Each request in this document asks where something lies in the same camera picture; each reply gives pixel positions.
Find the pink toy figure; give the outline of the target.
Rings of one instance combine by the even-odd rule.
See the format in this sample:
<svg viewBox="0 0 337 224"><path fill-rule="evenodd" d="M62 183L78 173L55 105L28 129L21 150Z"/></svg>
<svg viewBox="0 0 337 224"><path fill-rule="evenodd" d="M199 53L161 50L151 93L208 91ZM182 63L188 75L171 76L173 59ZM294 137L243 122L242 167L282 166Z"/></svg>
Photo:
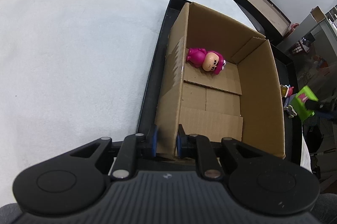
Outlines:
<svg viewBox="0 0 337 224"><path fill-rule="evenodd" d="M206 72L219 74L226 66L224 57L216 51L207 51L204 48L189 48L186 61L195 68L202 68Z"/></svg>

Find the red and blue small figurine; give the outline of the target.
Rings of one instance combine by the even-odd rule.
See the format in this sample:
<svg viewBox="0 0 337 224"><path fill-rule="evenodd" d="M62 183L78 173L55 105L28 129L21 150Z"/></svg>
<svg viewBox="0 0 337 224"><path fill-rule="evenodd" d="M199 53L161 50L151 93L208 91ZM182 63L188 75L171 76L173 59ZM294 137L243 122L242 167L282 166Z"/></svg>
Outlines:
<svg viewBox="0 0 337 224"><path fill-rule="evenodd" d="M287 98L292 96L294 90L293 86L280 84L280 88L282 97Z"/></svg>

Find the green hexagonal box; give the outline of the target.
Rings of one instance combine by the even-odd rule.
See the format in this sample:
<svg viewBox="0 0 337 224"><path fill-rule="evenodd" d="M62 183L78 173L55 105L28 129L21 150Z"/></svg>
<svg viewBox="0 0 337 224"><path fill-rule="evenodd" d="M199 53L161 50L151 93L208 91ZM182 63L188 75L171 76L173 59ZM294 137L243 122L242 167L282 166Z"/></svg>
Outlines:
<svg viewBox="0 0 337 224"><path fill-rule="evenodd" d="M314 110L307 109L305 106L305 103L309 100L317 102L318 98L309 86L304 86L290 103L302 122L315 114Z"/></svg>

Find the lavender cube toy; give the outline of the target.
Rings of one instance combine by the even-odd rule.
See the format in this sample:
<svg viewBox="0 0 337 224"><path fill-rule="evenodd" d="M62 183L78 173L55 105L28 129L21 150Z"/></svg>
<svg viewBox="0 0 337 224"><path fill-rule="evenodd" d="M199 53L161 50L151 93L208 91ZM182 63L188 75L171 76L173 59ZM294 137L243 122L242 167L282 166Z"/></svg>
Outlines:
<svg viewBox="0 0 337 224"><path fill-rule="evenodd" d="M294 118L297 116L297 113L294 110L294 107L291 105L291 101L293 100L294 97L295 97L294 95L287 97L283 105L283 110L287 113L288 118Z"/></svg>

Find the white tablecloth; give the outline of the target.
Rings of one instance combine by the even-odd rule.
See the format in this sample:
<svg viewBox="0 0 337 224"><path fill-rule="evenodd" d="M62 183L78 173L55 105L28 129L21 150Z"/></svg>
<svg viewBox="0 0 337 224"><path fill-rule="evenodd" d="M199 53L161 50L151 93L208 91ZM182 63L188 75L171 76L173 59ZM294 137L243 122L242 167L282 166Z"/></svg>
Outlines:
<svg viewBox="0 0 337 224"><path fill-rule="evenodd" d="M234 0L189 0L252 23ZM169 0L1 0L1 205L25 168L134 134Z"/></svg>

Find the brown cardboard box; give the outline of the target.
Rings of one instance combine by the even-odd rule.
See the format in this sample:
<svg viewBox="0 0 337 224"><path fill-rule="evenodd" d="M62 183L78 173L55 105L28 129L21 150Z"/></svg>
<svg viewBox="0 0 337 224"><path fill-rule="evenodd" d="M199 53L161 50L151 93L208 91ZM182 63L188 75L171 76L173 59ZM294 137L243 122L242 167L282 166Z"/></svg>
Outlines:
<svg viewBox="0 0 337 224"><path fill-rule="evenodd" d="M269 41L198 3L186 3L169 37L155 124L158 152L174 155L179 127L218 142L231 137L285 157L282 95ZM226 60L219 73L186 61L191 48Z"/></svg>

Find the black tray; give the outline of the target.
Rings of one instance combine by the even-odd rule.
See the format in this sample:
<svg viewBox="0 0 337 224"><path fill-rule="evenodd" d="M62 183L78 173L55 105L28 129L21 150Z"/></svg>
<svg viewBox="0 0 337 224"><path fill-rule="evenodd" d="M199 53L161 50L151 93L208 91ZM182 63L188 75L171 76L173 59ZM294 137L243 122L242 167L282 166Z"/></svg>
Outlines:
<svg viewBox="0 0 337 224"><path fill-rule="evenodd" d="M146 89L139 115L137 132L147 134L150 127L155 123L156 109L162 85L164 71L164 57L167 51L169 32L176 21L180 11L187 0L169 0L164 14L162 26L160 28L158 41L152 59L150 73L147 79ZM274 55L279 81L282 84L289 84L294 87L294 91L299 90L292 60L282 53L276 46L271 44ZM302 125L300 119L285 118L285 148L286 160L300 165L302 156Z"/></svg>

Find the black framed brown board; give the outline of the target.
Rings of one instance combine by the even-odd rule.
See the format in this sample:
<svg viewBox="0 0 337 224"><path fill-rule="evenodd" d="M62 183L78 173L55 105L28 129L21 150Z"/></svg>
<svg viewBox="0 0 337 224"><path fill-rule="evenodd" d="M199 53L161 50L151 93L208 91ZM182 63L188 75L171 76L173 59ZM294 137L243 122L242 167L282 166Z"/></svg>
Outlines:
<svg viewBox="0 0 337 224"><path fill-rule="evenodd" d="M278 45L291 24L286 15L270 0L234 0L258 32Z"/></svg>

